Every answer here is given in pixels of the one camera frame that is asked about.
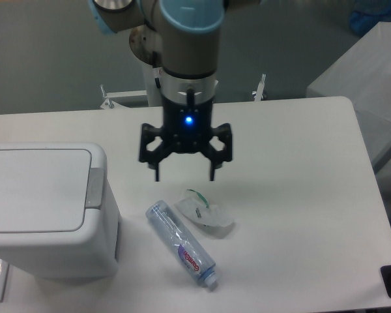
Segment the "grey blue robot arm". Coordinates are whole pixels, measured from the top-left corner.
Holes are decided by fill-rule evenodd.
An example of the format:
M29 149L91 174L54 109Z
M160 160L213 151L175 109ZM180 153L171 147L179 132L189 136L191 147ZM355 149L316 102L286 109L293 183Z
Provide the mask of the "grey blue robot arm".
M210 160L210 179L233 159L228 123L213 128L220 28L229 11L259 1L89 1L101 32L115 34L143 27L141 47L153 68L163 124L141 126L139 161L154 171L172 153L201 153Z

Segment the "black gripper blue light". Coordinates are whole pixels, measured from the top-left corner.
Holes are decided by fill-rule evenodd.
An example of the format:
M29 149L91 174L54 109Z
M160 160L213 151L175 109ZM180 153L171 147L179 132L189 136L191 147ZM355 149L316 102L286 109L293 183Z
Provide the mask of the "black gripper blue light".
M211 127L212 103L215 96L215 73L197 78L178 77L163 69L160 74L160 93L163 107L163 126L141 125L139 161L154 170L160 180L160 163L171 153L196 153L210 160L209 180L224 162L232 161L232 130L229 123ZM223 144L215 148L211 140Z

